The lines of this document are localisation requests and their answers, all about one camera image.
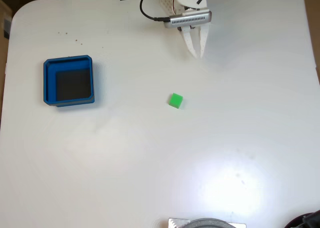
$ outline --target cardboard box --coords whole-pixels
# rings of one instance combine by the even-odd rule
[[[8,55],[11,20],[11,9],[0,0],[0,120],[2,113],[2,102],[4,98],[5,70]]]
[[[320,0],[304,0],[316,71],[320,81]]]

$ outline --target blue tray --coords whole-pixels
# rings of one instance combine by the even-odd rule
[[[95,101],[92,59],[88,55],[48,59],[43,64],[43,100],[57,107]]]

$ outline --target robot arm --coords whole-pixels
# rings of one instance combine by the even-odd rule
[[[154,21],[164,22],[166,28],[178,28],[181,31],[183,40],[189,52],[195,57],[198,57],[194,49],[191,38],[191,29],[199,29],[200,35],[200,57],[205,52],[205,46],[209,34],[210,22],[212,13],[207,8],[207,0],[162,0],[164,3],[172,3],[172,12],[162,6],[169,17],[152,18],[146,15],[142,9],[143,0],[140,2],[140,10],[144,16]]]

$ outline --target white tabletop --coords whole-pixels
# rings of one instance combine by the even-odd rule
[[[269,228],[319,209],[320,86],[304,0],[208,0],[201,60],[139,1],[41,0],[15,15],[0,227],[214,217]],[[163,15],[159,3],[144,9]],[[85,54],[95,103],[45,104],[44,61]],[[181,109],[167,104],[173,92]]]

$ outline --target green cube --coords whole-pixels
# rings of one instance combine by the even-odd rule
[[[169,105],[171,105],[171,106],[173,106],[173,107],[178,109],[180,107],[183,99],[184,98],[182,96],[180,96],[179,94],[173,93],[172,96],[171,96]]]

